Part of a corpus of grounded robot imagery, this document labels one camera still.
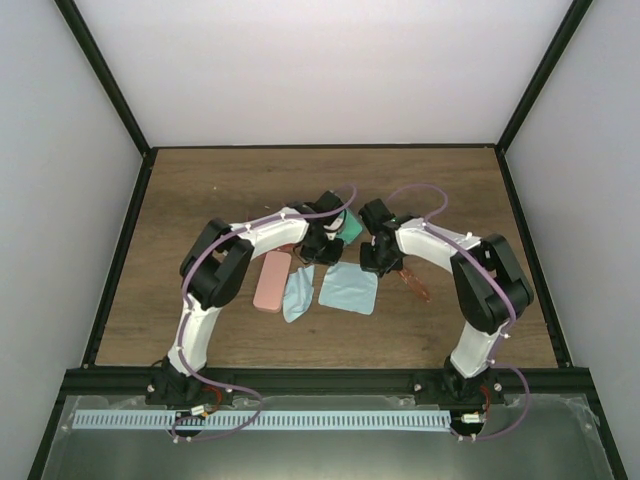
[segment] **orange translucent object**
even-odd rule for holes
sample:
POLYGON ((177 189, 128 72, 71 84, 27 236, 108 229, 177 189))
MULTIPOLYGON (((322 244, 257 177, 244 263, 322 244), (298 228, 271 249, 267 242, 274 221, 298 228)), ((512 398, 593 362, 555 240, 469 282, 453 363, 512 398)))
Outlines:
POLYGON ((431 301, 429 290, 427 290, 427 287, 425 287, 425 285, 410 269, 404 267, 402 270, 398 270, 398 275, 400 275, 400 278, 402 278, 404 283, 406 283, 418 297, 422 298, 425 302, 431 301))

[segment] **black metal frame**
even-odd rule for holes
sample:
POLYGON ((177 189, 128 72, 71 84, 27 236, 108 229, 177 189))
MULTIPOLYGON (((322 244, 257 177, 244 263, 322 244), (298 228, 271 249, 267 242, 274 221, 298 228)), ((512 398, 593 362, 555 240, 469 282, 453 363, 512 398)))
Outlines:
MULTIPOLYGON (((64 401, 74 395, 145 395, 152 377, 152 368, 100 367, 95 365, 96 355, 102 340, 104 328, 111 310, 116 288, 122 273, 127 251, 133 237, 144 195, 151 177, 153 164, 159 148, 150 148, 138 126, 127 102, 120 91, 98 46, 82 19, 73 0, 55 0, 80 47, 102 83, 114 108, 120 115, 132 140, 142 156, 142 165, 135 185, 122 232, 109 270, 107 282, 100 300, 93 329, 83 357, 83 368, 67 371, 60 393, 53 407, 49 423, 34 459, 30 479, 40 478, 51 448, 64 401)), ((209 148, 493 148, 502 173, 513 215, 524 245, 525 253, 538 299, 547 323, 549 337, 554 349, 557 369, 524 369, 532 392, 549 394, 585 394, 592 411, 600 418, 598 432, 606 449, 615 478, 626 479, 626 473, 615 442, 604 416, 598 394, 588 369, 572 366, 571 356, 555 312, 549 289, 542 272, 538 256, 518 200, 518 195, 509 173, 505 152, 536 98, 546 83, 554 66, 560 59, 573 33, 587 12, 592 0, 574 0, 556 32, 547 52, 538 66, 529 86, 513 113, 497 145, 494 144, 415 144, 415 145, 269 145, 254 147, 215 146, 209 148)), ((413 386, 421 378, 434 375, 439 369, 391 369, 391 370, 297 370, 297 369, 207 369, 209 378, 242 384, 258 389, 266 395, 274 394, 409 394, 416 395, 417 401, 429 403, 429 393, 416 394, 413 386)), ((503 386, 503 393, 522 391, 520 380, 509 371, 497 371, 497 380, 503 386)))

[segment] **green sponge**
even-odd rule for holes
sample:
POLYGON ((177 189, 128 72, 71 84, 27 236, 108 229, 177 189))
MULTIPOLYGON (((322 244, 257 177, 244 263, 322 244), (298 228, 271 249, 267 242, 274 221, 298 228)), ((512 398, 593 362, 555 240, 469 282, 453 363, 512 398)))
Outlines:
POLYGON ((345 245, 349 245, 356 238, 358 238, 358 235, 360 235, 361 233, 362 233, 362 225, 360 224, 358 217, 356 217, 351 212, 351 210, 347 208, 346 216, 344 219, 344 226, 342 227, 342 230, 340 231, 340 233, 338 233, 338 235, 336 236, 344 240, 345 245))

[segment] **white wall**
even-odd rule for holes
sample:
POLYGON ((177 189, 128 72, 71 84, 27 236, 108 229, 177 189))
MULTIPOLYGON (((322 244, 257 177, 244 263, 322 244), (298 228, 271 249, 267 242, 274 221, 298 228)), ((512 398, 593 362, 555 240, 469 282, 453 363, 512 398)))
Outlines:
POLYGON ((0 2, 0 477, 77 367, 140 165, 53 1, 0 2))
POLYGON ((578 365, 640 478, 640 3, 594 2, 508 151, 578 365))
POLYGON ((494 142, 569 0, 78 0, 152 145, 494 142))

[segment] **light blue cloth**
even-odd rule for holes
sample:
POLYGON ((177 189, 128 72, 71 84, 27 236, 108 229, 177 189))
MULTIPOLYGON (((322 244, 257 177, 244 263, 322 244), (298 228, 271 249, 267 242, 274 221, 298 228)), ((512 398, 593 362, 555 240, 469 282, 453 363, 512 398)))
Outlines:
POLYGON ((289 275, 282 298, 282 313, 287 323, 293 322, 309 309, 313 299, 314 266, 300 267, 289 275))
POLYGON ((355 263, 338 262, 327 270, 318 303, 349 312, 371 315, 376 303, 378 277, 355 263))

